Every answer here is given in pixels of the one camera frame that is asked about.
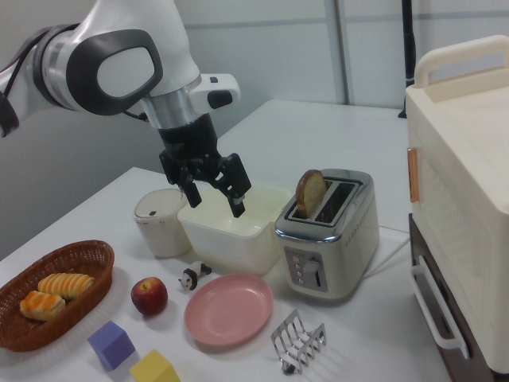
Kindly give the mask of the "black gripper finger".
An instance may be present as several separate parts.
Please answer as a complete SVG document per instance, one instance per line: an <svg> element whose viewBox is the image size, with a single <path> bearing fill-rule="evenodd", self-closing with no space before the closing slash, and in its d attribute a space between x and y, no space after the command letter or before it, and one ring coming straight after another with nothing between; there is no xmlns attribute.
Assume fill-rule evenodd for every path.
<svg viewBox="0 0 509 382"><path fill-rule="evenodd" d="M191 208L197 207L202 199L194 183L194 177L188 163L171 158L166 150L159 154L159 159L168 183L178 186L179 190L186 196Z"/></svg>
<svg viewBox="0 0 509 382"><path fill-rule="evenodd" d="M234 218L243 215L243 199L251 188L251 181L237 153L212 159L212 174L208 183L227 198Z"/></svg>

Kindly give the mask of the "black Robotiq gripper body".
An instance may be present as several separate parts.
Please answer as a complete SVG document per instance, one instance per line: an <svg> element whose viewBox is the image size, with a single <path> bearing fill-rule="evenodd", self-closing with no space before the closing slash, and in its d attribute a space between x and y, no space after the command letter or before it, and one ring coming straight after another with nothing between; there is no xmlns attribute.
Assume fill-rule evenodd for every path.
<svg viewBox="0 0 509 382"><path fill-rule="evenodd" d="M209 114L184 126L158 132L165 146L160 160L169 182L179 182L187 176L206 182L217 178L221 156Z"/></svg>

